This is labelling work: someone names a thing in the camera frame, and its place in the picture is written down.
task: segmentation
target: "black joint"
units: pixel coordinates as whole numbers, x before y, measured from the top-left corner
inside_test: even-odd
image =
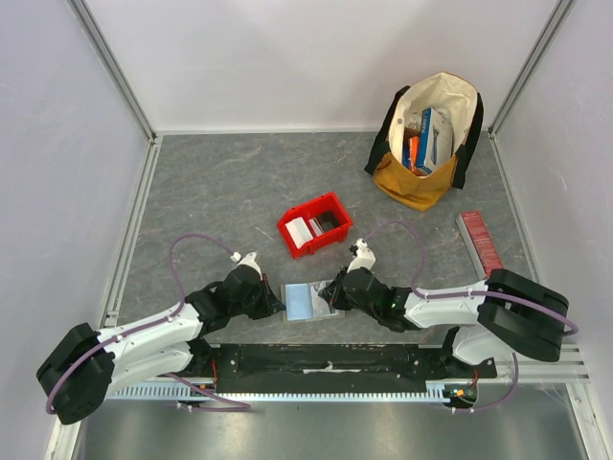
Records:
[[[480,365],[492,358],[484,359],[480,364],[473,366],[453,356],[453,342],[459,330],[460,327],[456,326],[447,331],[439,354],[439,360],[441,361],[441,364],[443,365],[448,377],[472,378],[474,376],[475,369],[479,368]]]
[[[191,376],[202,376],[208,371],[211,359],[213,359],[213,348],[203,336],[188,342],[193,358],[184,371]]]
[[[49,396],[73,362],[99,344],[98,333],[89,324],[71,329],[36,372],[45,394]],[[102,404],[115,368],[114,358],[112,353],[98,351],[61,386],[53,407],[64,425],[83,420]]]
[[[262,319],[285,310],[268,285],[267,278],[249,265],[239,265],[223,282],[212,283],[185,298],[203,323],[201,335],[226,327],[234,316],[246,314]]]
[[[564,317],[568,312],[565,297],[506,269],[492,270],[488,290],[535,302]],[[494,297],[486,297],[478,312],[479,323],[520,354],[539,361],[559,360],[563,323],[518,302]]]
[[[404,317],[404,304],[410,292],[408,287],[385,286],[362,267],[349,273],[343,268],[319,295],[337,310],[363,311],[381,326],[403,333],[419,329]]]

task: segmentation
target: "red crate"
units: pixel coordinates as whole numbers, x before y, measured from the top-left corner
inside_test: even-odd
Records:
[[[316,218],[317,216],[332,211],[336,220],[340,226],[329,230],[328,232],[316,236],[313,229],[310,227],[309,220]],[[294,244],[294,240],[292,240],[289,232],[285,228],[285,225],[288,222],[296,218],[303,218],[306,222],[306,226],[308,227],[313,239],[311,241],[307,241],[302,247],[296,247]],[[295,208],[291,208],[288,210],[284,216],[277,223],[277,228],[279,232],[281,232],[281,236],[284,237],[285,244],[289,248],[289,252],[291,253],[291,257],[297,259],[301,256],[305,256],[306,254],[314,254],[315,251],[321,249],[328,244],[333,242],[341,242],[347,237],[349,233],[349,228],[353,225],[352,218],[349,217],[345,208],[341,204],[340,199],[334,192],[330,192],[329,194],[325,194],[319,196],[318,198],[312,199],[311,201],[296,206]]]

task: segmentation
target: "book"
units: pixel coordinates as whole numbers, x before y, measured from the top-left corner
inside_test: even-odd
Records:
[[[487,278],[494,268],[503,268],[498,251],[479,211],[461,213],[456,222],[479,279]]]
[[[421,113],[420,146],[415,168],[429,175],[444,165],[453,155],[453,127],[434,108]]]

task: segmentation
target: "table surface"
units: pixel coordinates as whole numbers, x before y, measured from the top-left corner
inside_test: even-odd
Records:
[[[463,190],[451,189],[439,203],[419,212],[379,190],[363,171],[372,132],[225,134],[164,138],[136,242],[120,324],[177,302],[168,249],[178,236],[202,232],[222,238],[241,254],[257,251],[270,285],[331,279],[351,261],[349,245],[389,219],[405,219],[426,246],[419,285],[451,288],[477,281],[456,225],[463,211],[478,210],[505,267],[530,276],[509,198],[491,144],[482,134]],[[293,260],[276,224],[284,212],[327,192],[335,192],[354,222],[348,238],[312,256]],[[419,248],[397,225],[369,246],[373,272],[388,286],[408,286],[419,263]],[[186,292],[223,280],[232,269],[214,244],[181,242],[174,261]],[[359,311],[343,319],[284,322],[280,314],[253,321],[233,318],[207,335],[211,343],[440,343],[447,327],[394,333]]]

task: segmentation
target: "canvas bag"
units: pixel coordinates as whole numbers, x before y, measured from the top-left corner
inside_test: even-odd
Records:
[[[402,155],[405,117],[428,107],[433,107],[452,125],[455,153],[430,175],[418,177],[397,158]],[[472,84],[455,75],[440,72],[413,86],[405,86],[394,97],[364,171],[393,199],[425,211],[450,187],[464,187],[466,169],[477,147],[482,123],[481,95]]]

